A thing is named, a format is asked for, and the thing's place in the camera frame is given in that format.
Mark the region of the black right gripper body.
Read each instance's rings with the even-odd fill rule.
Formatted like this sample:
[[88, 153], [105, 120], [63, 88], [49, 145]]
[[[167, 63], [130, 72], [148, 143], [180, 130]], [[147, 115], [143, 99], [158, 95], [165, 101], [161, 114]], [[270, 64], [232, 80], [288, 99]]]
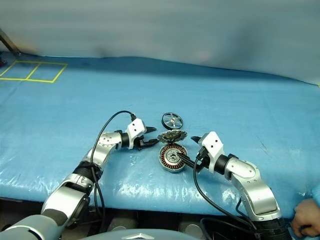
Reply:
[[208, 169], [211, 159], [209, 157], [209, 152], [208, 150], [203, 146], [199, 152], [196, 155], [196, 162], [202, 162], [203, 163], [203, 168]]

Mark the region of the person's bare hand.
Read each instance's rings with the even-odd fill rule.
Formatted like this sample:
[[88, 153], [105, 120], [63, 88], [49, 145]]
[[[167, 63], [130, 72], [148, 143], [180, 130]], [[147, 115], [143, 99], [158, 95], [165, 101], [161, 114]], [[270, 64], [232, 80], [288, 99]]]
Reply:
[[301, 201], [294, 211], [291, 227], [296, 236], [302, 238], [320, 235], [320, 207], [313, 198]]

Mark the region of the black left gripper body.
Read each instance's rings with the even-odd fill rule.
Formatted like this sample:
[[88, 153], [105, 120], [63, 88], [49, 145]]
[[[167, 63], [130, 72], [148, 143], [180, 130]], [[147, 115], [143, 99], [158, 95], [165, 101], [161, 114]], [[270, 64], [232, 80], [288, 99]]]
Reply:
[[137, 150], [142, 150], [146, 147], [146, 143], [144, 142], [144, 136], [138, 136], [134, 140], [134, 148]]

